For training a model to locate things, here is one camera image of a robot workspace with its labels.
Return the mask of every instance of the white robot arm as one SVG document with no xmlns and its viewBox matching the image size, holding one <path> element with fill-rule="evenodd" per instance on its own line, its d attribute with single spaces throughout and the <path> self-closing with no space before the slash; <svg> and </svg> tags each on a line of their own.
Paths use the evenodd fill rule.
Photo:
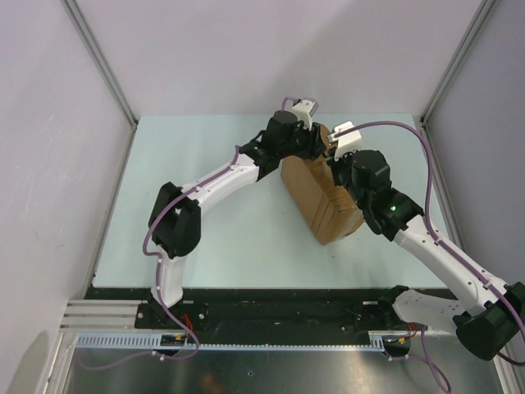
<svg viewBox="0 0 525 394">
<path fill-rule="evenodd" d="M 283 158 L 314 159 L 324 154 L 320 125 L 312 121 L 316 109 L 314 100 L 298 100 L 289 111 L 276 112 L 257 137 L 237 147 L 225 166 L 181 188 L 171 183 L 161 188 L 148 234 L 162 255 L 160 287 L 152 289 L 156 299 L 160 293 L 168 308 L 181 300 L 185 261 L 200 241 L 202 214 L 276 170 Z M 397 286 L 382 302 L 402 321 L 455 334 L 474 355 L 494 358 L 518 331 L 509 305 L 518 314 L 525 310 L 525 286 L 520 282 L 509 286 L 487 272 L 434 228 L 422 208 L 392 187 L 383 155 L 360 149 L 361 136 L 351 122 L 335 127 L 329 140 L 326 159 L 334 182 L 350 193 L 371 230 L 416 256 L 457 297 L 447 300 Z M 496 292 L 510 304 L 502 303 Z"/>
<path fill-rule="evenodd" d="M 298 100 L 289 111 L 277 111 L 253 140 L 236 147 L 226 165 L 181 188 L 166 183 L 160 189 L 147 236 L 162 255 L 160 289 L 152 289 L 157 301 L 158 292 L 168 308 L 182 298 L 185 261 L 200 241 L 201 216 L 213 205 L 261 180 L 285 157 L 317 158 L 324 152 L 320 125 L 312 121 L 316 109 L 315 100 Z"/>
</svg>

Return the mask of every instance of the cardboard box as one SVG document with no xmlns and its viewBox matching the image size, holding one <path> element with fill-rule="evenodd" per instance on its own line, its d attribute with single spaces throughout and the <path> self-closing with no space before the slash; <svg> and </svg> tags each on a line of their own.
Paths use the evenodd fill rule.
<svg viewBox="0 0 525 394">
<path fill-rule="evenodd" d="M 325 144 L 328 129 L 322 127 Z M 283 160 L 281 178 L 304 220 L 322 245 L 355 232 L 363 223 L 363 213 L 342 186 L 335 186 L 324 158 Z"/>
</svg>

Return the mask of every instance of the white bracket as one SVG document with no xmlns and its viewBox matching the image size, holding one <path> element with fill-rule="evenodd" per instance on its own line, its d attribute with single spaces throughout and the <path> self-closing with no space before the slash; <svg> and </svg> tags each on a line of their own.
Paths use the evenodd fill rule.
<svg viewBox="0 0 525 394">
<path fill-rule="evenodd" d="M 298 120 L 304 121 L 304 125 L 308 130 L 312 129 L 312 116 L 318 108 L 317 102 L 312 98 L 303 98 L 297 104 L 295 104 L 291 109 L 292 112 Z"/>
<path fill-rule="evenodd" d="M 328 135 L 328 140 L 331 144 L 337 143 L 336 152 L 334 153 L 335 160 L 339 160 L 339 158 L 345 156 L 348 152 L 354 152 L 361 149 L 362 139 L 359 130 L 338 137 L 339 133 L 352 128 L 354 128 L 354 124 L 351 121 L 346 121 L 345 123 L 335 126 Z"/>
</svg>

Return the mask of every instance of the metal floor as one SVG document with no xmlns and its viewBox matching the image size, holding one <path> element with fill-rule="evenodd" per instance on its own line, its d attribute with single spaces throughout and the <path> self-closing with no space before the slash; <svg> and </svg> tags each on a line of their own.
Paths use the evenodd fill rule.
<svg viewBox="0 0 525 394">
<path fill-rule="evenodd" d="M 494 364 L 476 359 L 453 337 L 428 337 L 431 356 L 454 393 L 502 393 Z M 137 350 L 77 350 L 85 364 L 102 365 Z M 413 354 L 422 355 L 421 342 Z M 94 372 L 71 365 L 67 393 L 441 393 L 427 365 L 417 360 L 388 362 L 377 352 L 201 351 L 185 361 L 149 355 Z"/>
</svg>

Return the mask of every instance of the white wall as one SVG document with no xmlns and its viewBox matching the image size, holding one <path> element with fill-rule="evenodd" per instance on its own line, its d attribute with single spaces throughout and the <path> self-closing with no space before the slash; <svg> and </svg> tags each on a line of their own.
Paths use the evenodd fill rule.
<svg viewBox="0 0 525 394">
<path fill-rule="evenodd" d="M 31 392 L 94 255 L 130 129 L 58 0 L 0 12 L 0 392 Z"/>
<path fill-rule="evenodd" d="M 420 114 L 481 0 L 79 0 L 139 115 Z"/>
<path fill-rule="evenodd" d="M 500 2 L 430 122 L 466 249 L 509 283 L 525 282 L 524 20 Z"/>
</svg>

